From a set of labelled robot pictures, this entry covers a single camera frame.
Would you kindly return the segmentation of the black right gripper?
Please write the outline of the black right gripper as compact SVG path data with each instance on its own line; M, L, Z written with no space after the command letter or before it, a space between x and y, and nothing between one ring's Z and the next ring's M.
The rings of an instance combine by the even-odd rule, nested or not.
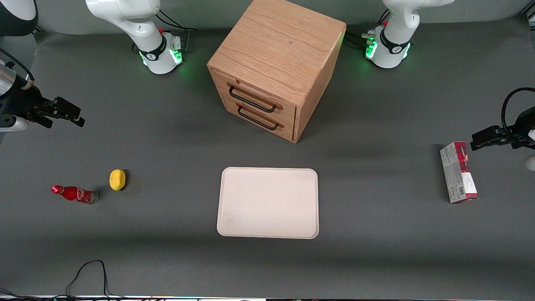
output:
M36 122L46 128L52 127L51 119L67 120L83 127L85 120L80 113L80 108L62 97L52 100L43 97L35 86L25 91L12 87L6 94L6 114Z

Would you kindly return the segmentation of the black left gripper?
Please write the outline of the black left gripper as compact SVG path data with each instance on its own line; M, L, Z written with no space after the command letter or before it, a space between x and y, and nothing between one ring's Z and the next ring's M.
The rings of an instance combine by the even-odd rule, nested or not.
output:
M534 136L535 127L535 107L523 111L516 122L511 126L512 139L507 135L505 129L498 125L493 125L488 128L476 132L473 134L470 147L472 151L477 151L484 147L492 145L512 145L512 149L519 148L535 148L534 138L530 136L530 133Z

